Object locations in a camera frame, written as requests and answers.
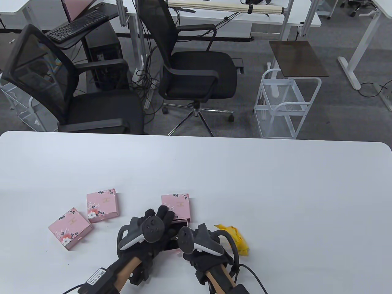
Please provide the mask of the person's left hand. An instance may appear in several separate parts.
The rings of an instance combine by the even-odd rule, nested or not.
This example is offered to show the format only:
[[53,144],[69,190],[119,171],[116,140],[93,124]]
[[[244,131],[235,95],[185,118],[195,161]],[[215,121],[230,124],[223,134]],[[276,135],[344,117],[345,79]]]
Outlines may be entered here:
[[174,217],[175,213],[165,205],[161,205],[157,212],[148,209],[143,217],[132,217],[118,233],[119,258],[137,257],[143,262],[154,259],[176,235],[170,228]]

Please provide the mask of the person's right hand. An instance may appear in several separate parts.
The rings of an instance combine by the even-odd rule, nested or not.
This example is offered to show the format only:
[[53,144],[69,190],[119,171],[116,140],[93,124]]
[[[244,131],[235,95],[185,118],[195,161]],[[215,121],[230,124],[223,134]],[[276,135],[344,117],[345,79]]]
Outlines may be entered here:
[[183,258],[188,261],[197,271],[205,273],[211,268],[220,265],[233,265],[234,259],[224,250],[223,255],[215,256],[204,251],[193,251],[191,254],[183,253]]

